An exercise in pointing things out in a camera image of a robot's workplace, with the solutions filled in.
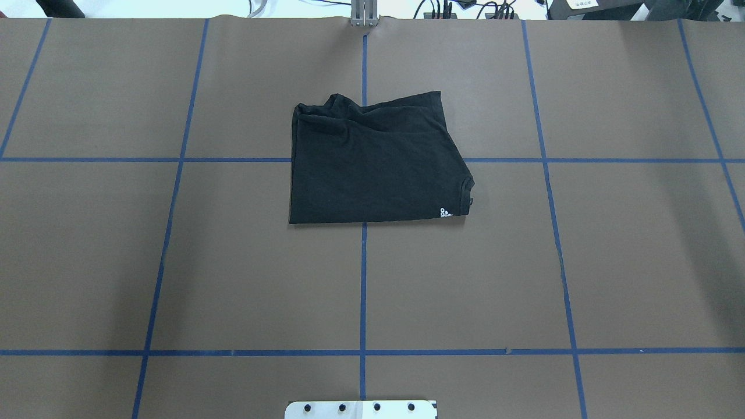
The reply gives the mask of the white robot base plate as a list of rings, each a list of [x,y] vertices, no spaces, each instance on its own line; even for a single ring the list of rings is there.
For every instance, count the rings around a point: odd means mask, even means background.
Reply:
[[[291,402],[284,418],[437,418],[430,400],[324,400]]]

